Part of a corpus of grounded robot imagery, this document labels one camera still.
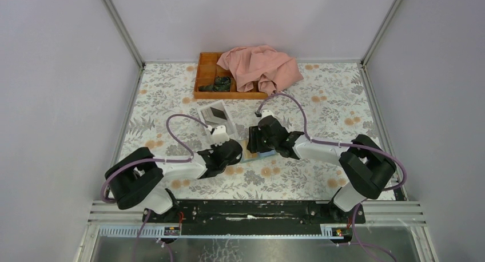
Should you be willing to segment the green card holder wallet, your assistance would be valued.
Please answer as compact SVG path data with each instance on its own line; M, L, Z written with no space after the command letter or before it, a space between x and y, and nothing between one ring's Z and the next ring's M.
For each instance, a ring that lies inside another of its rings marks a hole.
M242 147L242 158L240 161L241 164L251 162L251 161L256 161L256 160L262 160L264 158L277 155L277 153L274 150L271 150L269 152L264 152L264 153L259 153L259 152L251 153L247 149L248 139L240 140L239 143Z

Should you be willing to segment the white plastic card box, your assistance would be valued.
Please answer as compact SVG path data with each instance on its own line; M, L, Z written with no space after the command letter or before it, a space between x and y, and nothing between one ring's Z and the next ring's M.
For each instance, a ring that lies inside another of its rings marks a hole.
M232 120L232 116L229 112L223 100L217 100L215 102L199 106L197 108L199 119L208 126L216 128L224 125L229 138L239 140L235 123Z

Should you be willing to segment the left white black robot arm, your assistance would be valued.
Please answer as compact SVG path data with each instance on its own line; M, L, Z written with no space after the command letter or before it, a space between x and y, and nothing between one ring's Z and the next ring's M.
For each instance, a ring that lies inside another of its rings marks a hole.
M192 157L155 158L147 147L141 147L112 166L101 188L101 200L116 204L120 210L143 207L165 223L177 217L177 200L164 188L169 180L199 180L221 174L227 166L241 161L243 149L233 139Z

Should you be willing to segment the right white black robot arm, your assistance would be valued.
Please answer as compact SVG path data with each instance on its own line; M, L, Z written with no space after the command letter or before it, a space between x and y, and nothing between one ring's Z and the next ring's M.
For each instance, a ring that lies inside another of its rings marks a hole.
M311 139L304 132L287 131L272 115L249 128L247 149L341 166L349 182L335 193L328 207L329 218L336 223L349 218L358 203L377 199L397 170L394 160L366 135L360 134L350 143Z

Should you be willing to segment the floral patterned table mat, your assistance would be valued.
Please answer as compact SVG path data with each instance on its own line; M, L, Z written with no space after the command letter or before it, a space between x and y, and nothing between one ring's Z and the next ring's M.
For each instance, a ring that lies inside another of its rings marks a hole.
M313 137L349 141L358 134L378 141L356 63L300 63L303 80L266 104L289 131L308 129ZM209 144L193 118L207 100L193 95L195 63L145 66L120 158L148 147L158 158L186 156ZM316 160L279 155L229 166L209 179L165 183L178 199L328 200L349 180L343 169Z

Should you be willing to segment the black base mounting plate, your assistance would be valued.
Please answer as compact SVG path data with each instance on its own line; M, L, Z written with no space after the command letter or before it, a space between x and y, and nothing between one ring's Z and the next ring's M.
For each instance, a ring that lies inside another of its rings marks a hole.
M364 224L361 209L357 213L333 209L327 201L275 200L180 200L163 215L144 211L149 224L174 224L196 232L269 233L271 235L316 232L319 226L351 228Z

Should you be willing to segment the pink cloth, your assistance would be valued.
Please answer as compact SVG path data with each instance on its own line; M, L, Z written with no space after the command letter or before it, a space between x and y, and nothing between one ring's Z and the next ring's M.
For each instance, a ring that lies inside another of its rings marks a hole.
M235 47L222 53L217 65L231 73L240 93L258 88L270 96L304 79L294 57L269 45Z

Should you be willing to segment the dark green crumpled item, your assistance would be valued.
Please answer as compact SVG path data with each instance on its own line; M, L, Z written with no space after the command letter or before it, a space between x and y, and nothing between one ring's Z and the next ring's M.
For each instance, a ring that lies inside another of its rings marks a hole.
M232 85L231 77L219 77L214 79L214 82L210 85L202 85L198 87L199 92L230 92Z

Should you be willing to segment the wooden compartment tray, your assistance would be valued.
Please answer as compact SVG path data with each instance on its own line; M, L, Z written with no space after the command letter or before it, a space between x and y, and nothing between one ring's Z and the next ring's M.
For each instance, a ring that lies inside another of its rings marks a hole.
M222 56L222 52L201 52L198 60L197 73L193 88L195 99L203 100L263 100L268 97L264 92L260 92L257 82L253 83L253 89L249 92L238 92L236 81L229 70L218 66L217 61ZM231 78L229 92L201 92L199 87L213 85L217 77Z

